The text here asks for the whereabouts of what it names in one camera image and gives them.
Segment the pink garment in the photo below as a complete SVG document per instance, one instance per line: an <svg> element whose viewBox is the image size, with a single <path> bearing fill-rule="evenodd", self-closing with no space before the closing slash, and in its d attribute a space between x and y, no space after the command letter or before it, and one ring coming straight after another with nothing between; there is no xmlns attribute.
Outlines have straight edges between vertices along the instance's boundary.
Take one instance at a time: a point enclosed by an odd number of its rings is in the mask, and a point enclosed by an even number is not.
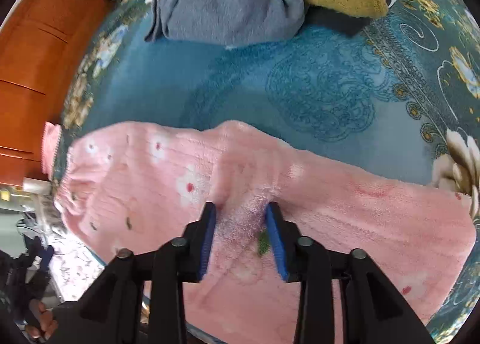
<svg viewBox="0 0 480 344"><path fill-rule="evenodd" d="M143 253L179 236L206 200L217 227L207 275L184 287L186 317L229 344L293 339L299 286L281 281L271 251L257 251L271 200L326 248L365 249L424 323L475 242L468 196L375 176L240 122L203 132L125 122L90 133L70 147L55 203L108 262L121 247Z"/></svg>
<svg viewBox="0 0 480 344"><path fill-rule="evenodd" d="M50 181L61 133L62 127L59 124L45 122L42 137L42 172L49 177Z"/></svg>

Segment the finger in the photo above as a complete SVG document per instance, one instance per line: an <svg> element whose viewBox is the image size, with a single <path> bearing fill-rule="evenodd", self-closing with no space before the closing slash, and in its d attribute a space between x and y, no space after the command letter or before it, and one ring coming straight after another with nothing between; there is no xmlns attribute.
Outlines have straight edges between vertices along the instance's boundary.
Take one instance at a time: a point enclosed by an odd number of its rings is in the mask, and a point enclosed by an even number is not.
<svg viewBox="0 0 480 344"><path fill-rule="evenodd" d="M46 331L53 321L53 313L47 310L45 313L40 314L38 321L40 322L40 328L42 328L43 331Z"/></svg>
<svg viewBox="0 0 480 344"><path fill-rule="evenodd" d="M27 332L30 335L30 337L34 339L37 339L40 337L40 331L31 325L25 326L25 332Z"/></svg>
<svg viewBox="0 0 480 344"><path fill-rule="evenodd" d="M53 335L54 331L57 330L58 327L59 327L58 322L53 320L52 323L50 324L50 326L45 331L45 339L48 340L50 338L50 336Z"/></svg>
<svg viewBox="0 0 480 344"><path fill-rule="evenodd" d="M38 311L40 311L40 313L45 313L45 311L47 311L45 304L41 301L38 303Z"/></svg>

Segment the bolt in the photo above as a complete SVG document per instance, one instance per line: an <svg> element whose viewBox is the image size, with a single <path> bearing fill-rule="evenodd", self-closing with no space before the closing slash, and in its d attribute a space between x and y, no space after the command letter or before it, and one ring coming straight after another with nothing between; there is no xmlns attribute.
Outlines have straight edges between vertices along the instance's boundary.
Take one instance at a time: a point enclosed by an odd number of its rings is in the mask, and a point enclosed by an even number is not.
<svg viewBox="0 0 480 344"><path fill-rule="evenodd" d="M298 240L297 240L297 243L298 245L300 245L301 247L309 247L311 246L314 241L310 238L310 237L300 237Z"/></svg>
<svg viewBox="0 0 480 344"><path fill-rule="evenodd" d="M122 248L118 251L117 257L119 259L126 259L126 258L129 258L133 254L134 253L131 250L128 250L127 248Z"/></svg>
<svg viewBox="0 0 480 344"><path fill-rule="evenodd" d="M172 240L172 245L174 247L183 247L183 246L187 245L187 240L183 237L175 237Z"/></svg>
<svg viewBox="0 0 480 344"><path fill-rule="evenodd" d="M359 248L352 250L350 253L356 259L364 259L367 257L367 253L364 250L361 250Z"/></svg>

